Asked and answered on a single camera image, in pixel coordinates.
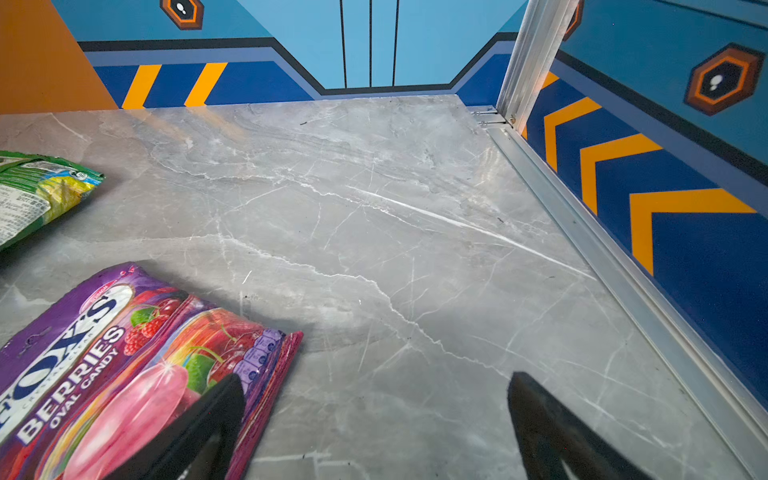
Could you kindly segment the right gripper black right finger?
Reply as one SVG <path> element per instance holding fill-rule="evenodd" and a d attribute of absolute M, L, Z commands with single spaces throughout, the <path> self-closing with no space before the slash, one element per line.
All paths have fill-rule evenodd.
<path fill-rule="evenodd" d="M 529 479 L 647 479 L 526 372 L 512 374 L 507 403 Z"/>

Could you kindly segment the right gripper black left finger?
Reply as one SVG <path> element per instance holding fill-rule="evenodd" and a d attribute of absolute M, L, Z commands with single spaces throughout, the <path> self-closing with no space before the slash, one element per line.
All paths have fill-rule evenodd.
<path fill-rule="evenodd" d="M 240 379 L 230 374 L 108 477 L 224 479 L 244 409 Z"/>

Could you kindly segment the purple Fox's berries candy bag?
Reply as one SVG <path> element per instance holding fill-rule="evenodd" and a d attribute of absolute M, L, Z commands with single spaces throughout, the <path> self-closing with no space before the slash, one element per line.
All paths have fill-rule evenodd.
<path fill-rule="evenodd" d="M 104 269 L 1 350 L 1 475 L 102 479 L 231 379 L 243 413 L 227 477 L 244 476 L 303 336 L 149 275 Z"/>

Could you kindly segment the green lime candy bag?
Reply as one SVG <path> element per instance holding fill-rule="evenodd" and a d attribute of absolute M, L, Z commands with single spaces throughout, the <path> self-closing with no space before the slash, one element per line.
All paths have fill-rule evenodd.
<path fill-rule="evenodd" d="M 104 179 L 104 174 L 64 158 L 3 151 L 1 248 L 72 210 Z"/>

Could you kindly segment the aluminium table edge rail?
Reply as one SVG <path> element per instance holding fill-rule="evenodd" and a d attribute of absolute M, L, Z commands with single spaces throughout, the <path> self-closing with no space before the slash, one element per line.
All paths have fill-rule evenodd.
<path fill-rule="evenodd" d="M 470 110 L 752 479 L 767 476 L 767 412 L 725 361 L 491 106 Z"/>

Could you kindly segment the aluminium corner post right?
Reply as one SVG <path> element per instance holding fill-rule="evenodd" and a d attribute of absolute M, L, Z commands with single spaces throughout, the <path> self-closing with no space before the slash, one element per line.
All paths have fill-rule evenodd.
<path fill-rule="evenodd" d="M 526 6 L 496 104 L 498 113 L 519 134 L 578 5 L 578 0 L 533 0 Z"/>

